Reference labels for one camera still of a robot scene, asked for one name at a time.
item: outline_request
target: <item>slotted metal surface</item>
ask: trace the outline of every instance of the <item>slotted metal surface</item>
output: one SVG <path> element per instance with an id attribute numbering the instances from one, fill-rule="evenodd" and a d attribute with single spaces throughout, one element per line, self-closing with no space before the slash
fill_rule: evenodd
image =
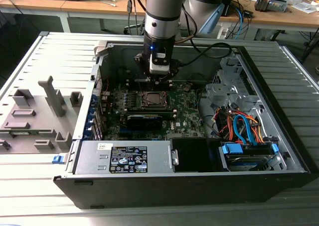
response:
<path id="1" fill-rule="evenodd" d="M 258 49 L 248 53 L 294 126 L 305 147 L 319 151 L 319 90 L 311 76 L 285 47 L 270 48 L 273 57 L 261 57 Z M 318 154 L 313 154 L 319 165 Z"/>
<path id="2" fill-rule="evenodd" d="M 20 71 L 13 84 L 7 86 L 8 90 L 27 84 L 26 80 L 37 82 L 36 79 L 48 73 L 53 74 L 57 85 L 70 81 L 77 85 L 69 87 L 76 86 L 77 91 L 84 88 L 94 63 L 87 57 L 93 57 L 93 47 L 98 40 L 143 42 L 143 38 L 131 36 L 50 33 L 40 38 L 22 66 L 27 71 Z M 197 39 L 194 42 L 210 45 L 218 41 Z M 231 40 L 227 43 L 246 47 L 302 141 L 319 163 L 319 95 L 312 87 L 313 83 L 277 43 Z M 55 57 L 34 56 L 41 54 Z M 78 61 L 77 56 L 85 58 Z M 67 94 L 69 88 L 62 91 Z M 5 101 L 8 101 L 6 96 L 0 103 Z M 0 224 L 293 226 L 319 223 L 318 180 L 301 189 L 282 192 L 262 204 L 80 210 L 53 184 L 51 177 L 64 165 L 52 165 L 52 158 L 53 154 L 0 155 L 0 216 L 3 216 Z"/>

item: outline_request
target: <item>blue cable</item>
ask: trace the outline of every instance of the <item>blue cable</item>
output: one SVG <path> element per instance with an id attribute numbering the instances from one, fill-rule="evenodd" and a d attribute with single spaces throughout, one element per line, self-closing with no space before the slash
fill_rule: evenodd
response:
<path id="1" fill-rule="evenodd" d="M 246 124 L 247 135 L 248 135 L 248 139 L 249 139 L 250 143 L 252 143 L 253 145 L 257 145 L 257 142 L 255 141 L 255 138 L 254 138 L 253 134 L 250 131 L 249 121 L 244 115 L 237 115 L 234 118 L 233 125 L 234 125 L 235 134 L 238 136 L 238 138 L 240 138 L 243 141 L 244 144 L 246 144 L 246 140 L 239 134 L 238 129 L 237 129 L 237 120 L 240 117 L 244 119 L 244 122 Z"/>
<path id="2" fill-rule="evenodd" d="M 239 30 L 238 30 L 238 32 L 237 32 L 236 37 L 234 38 L 234 39 L 237 39 L 237 38 L 238 38 L 238 36 L 239 36 L 239 34 L 240 34 L 240 32 L 241 32 L 241 28 L 242 28 L 242 26 L 243 26 L 244 19 L 243 19 L 243 15 L 241 14 L 240 10 L 239 10 L 238 8 L 235 8 L 235 9 L 236 9 L 236 10 L 237 10 L 237 12 L 239 13 L 239 17 L 240 17 L 240 26 L 239 26 Z"/>

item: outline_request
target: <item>power supply label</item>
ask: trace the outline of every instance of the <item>power supply label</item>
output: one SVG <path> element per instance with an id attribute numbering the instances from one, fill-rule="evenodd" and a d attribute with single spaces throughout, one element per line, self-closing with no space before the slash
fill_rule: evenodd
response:
<path id="1" fill-rule="evenodd" d="M 112 147 L 110 172 L 114 173 L 147 173 L 148 148 L 146 146 Z"/>

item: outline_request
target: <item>wooden desk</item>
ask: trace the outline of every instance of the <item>wooden desk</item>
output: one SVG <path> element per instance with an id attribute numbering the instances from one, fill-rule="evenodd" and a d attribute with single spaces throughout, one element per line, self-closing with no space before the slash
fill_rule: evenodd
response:
<path id="1" fill-rule="evenodd" d="M 105 4 L 99 0 L 81 0 L 81 1 L 66 1 L 62 7 L 62 11 L 69 12 L 85 12 L 85 13 L 103 13 L 103 14 L 123 14 L 127 15 L 128 0 L 116 0 L 116 2 L 108 1 L 109 3 L 115 3 L 116 7 Z M 136 1 L 137 15 L 143 16 L 145 12 L 142 7 Z"/>
<path id="2" fill-rule="evenodd" d="M 116 7 L 99 0 L 12 0 L 25 14 L 53 15 L 60 17 L 63 30 L 70 32 L 68 17 L 85 17 L 99 19 L 127 19 L 128 0 L 116 0 Z M 281 29 L 314 32 L 319 26 L 317 12 L 306 14 L 289 6 L 286 12 L 255 11 L 254 1 L 239 0 L 246 10 L 254 13 L 250 23 L 250 31 L 258 28 Z M 138 20 L 144 18 L 144 11 L 136 2 Z M 19 13 L 9 0 L 0 0 L 2 12 Z M 235 13 L 221 17 L 219 25 L 223 28 L 234 26 L 238 21 Z"/>
<path id="3" fill-rule="evenodd" d="M 244 7 L 245 10 L 249 10 L 254 13 L 253 19 L 251 21 L 252 24 L 309 27 L 309 28 L 315 28 L 315 29 L 319 27 L 318 12 L 304 13 L 300 10 L 297 10 L 291 7 L 290 5 L 287 7 L 285 12 L 276 12 L 276 11 L 259 12 L 255 10 L 255 6 L 254 6 L 255 1 L 239 0 L 239 2 L 243 6 L 246 5 L 246 7 Z M 238 20 L 238 17 L 235 14 L 232 14 L 229 17 L 222 17 L 221 20 L 223 20 L 224 18 L 229 18 L 229 21 Z"/>

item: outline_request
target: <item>motherboard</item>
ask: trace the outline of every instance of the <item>motherboard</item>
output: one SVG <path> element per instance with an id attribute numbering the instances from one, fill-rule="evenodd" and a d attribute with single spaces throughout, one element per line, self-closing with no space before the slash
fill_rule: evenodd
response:
<path id="1" fill-rule="evenodd" d="M 106 92 L 104 140 L 205 137 L 196 93 L 185 84 L 169 91 L 132 91 L 116 86 Z"/>

